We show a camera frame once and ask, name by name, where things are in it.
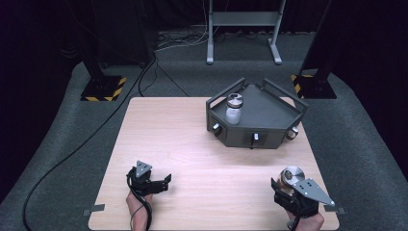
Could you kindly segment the white-filled jar with silver lid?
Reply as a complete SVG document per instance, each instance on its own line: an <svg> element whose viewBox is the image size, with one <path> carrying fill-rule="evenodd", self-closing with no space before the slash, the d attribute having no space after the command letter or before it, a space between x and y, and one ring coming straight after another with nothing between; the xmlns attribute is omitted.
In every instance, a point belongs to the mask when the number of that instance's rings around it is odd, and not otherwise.
<svg viewBox="0 0 408 231"><path fill-rule="evenodd" d="M227 97L225 119L230 124L238 124L241 120L243 97L239 93L231 93Z"/></svg>

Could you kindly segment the person's left hand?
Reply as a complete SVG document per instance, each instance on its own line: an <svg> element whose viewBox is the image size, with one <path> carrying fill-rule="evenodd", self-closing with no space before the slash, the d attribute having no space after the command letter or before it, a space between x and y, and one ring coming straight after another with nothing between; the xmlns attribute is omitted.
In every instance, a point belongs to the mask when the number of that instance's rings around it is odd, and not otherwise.
<svg viewBox="0 0 408 231"><path fill-rule="evenodd" d="M126 197L126 203L131 215L131 230L132 231L146 231L148 223L148 214L145 207L137 198L129 192Z"/></svg>

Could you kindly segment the grey tape strip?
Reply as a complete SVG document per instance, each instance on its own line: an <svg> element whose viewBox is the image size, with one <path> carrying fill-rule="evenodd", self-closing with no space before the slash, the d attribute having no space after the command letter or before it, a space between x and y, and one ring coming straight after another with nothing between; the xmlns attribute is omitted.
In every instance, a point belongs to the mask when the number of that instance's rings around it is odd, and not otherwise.
<svg viewBox="0 0 408 231"><path fill-rule="evenodd" d="M339 207L337 205L335 206L330 206L330 205L324 205L323 206L325 212L334 212L336 215L345 215L346 210L344 207Z"/></svg>
<svg viewBox="0 0 408 231"><path fill-rule="evenodd" d="M105 204L92 205L88 209L83 211L82 216L89 217L92 213L101 212L101 211L104 211L104 209L105 209Z"/></svg>

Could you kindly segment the dark grey angular box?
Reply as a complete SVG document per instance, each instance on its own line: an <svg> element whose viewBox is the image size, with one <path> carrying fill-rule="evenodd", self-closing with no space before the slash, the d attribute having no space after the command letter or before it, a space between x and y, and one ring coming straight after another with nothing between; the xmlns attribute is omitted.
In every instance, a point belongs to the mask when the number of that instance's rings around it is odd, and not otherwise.
<svg viewBox="0 0 408 231"><path fill-rule="evenodd" d="M241 96L239 122L227 121L231 95ZM244 78L206 102L207 130L225 146L276 149L284 140L293 140L309 106L268 79L247 84Z"/></svg>

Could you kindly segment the person's right hand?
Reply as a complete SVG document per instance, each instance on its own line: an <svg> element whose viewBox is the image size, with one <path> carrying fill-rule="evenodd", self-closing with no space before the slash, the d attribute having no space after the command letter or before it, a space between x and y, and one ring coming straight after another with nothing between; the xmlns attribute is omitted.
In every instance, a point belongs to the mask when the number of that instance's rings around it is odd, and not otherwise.
<svg viewBox="0 0 408 231"><path fill-rule="evenodd" d="M324 223L324 217L321 213L308 218L301 218L295 231L319 231Z"/></svg>

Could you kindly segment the black stand with striped base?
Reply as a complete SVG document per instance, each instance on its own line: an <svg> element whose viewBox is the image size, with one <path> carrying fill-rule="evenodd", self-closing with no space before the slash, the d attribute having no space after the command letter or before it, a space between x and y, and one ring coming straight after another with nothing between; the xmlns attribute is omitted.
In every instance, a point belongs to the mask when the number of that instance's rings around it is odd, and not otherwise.
<svg viewBox="0 0 408 231"><path fill-rule="evenodd" d="M336 99L337 96L328 82L334 56L323 34L327 28L326 17L329 15L333 0L328 0L315 37L306 54L301 68L292 76L293 85L299 98Z"/></svg>
<svg viewBox="0 0 408 231"><path fill-rule="evenodd" d="M75 47L89 73L89 82L81 94L81 99L84 101L115 101L122 91L126 78L106 76L102 72L74 11L67 0L62 0L62 3L64 4L66 19L70 24Z"/></svg>

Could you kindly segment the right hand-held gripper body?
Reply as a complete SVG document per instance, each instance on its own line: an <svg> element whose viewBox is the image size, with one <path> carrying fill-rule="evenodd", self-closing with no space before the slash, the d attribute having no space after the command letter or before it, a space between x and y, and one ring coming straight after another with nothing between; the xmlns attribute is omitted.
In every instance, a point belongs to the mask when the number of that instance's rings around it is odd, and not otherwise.
<svg viewBox="0 0 408 231"><path fill-rule="evenodd" d="M293 185L294 193L276 192L274 202L296 218L308 218L319 212L319 204L334 206L335 202L312 178Z"/></svg>

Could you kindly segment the brown-filled jar with silver lid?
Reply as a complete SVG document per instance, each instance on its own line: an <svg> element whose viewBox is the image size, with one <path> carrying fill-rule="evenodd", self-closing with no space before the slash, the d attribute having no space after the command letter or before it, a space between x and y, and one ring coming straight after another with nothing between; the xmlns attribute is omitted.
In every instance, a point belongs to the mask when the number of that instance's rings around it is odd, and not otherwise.
<svg viewBox="0 0 408 231"><path fill-rule="evenodd" d="M277 184L284 193L292 195L294 193L293 185L304 179L305 173L300 167L288 166L280 172Z"/></svg>

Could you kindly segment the grey metal stand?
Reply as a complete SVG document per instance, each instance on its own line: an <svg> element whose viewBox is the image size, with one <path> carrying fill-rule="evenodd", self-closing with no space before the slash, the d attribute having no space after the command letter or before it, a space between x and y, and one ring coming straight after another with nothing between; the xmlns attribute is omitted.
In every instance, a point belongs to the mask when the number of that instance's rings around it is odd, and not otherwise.
<svg viewBox="0 0 408 231"><path fill-rule="evenodd" d="M279 54L276 41L278 38L283 14L287 0L279 0L279 8L274 12L215 12L214 0L208 0L207 19L207 56L206 64L214 63L214 32L215 27L272 27L272 38L268 40L268 46L276 64L283 63Z"/></svg>

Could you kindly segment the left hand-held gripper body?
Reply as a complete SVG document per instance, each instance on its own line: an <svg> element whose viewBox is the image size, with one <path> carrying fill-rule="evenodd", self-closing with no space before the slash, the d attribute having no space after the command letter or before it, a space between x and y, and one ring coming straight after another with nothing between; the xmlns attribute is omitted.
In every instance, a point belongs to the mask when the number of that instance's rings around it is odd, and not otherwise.
<svg viewBox="0 0 408 231"><path fill-rule="evenodd" d="M127 173L127 185L130 191L136 195L145 196L152 193L161 193L164 190L164 181L151 181L152 166L137 161Z"/></svg>

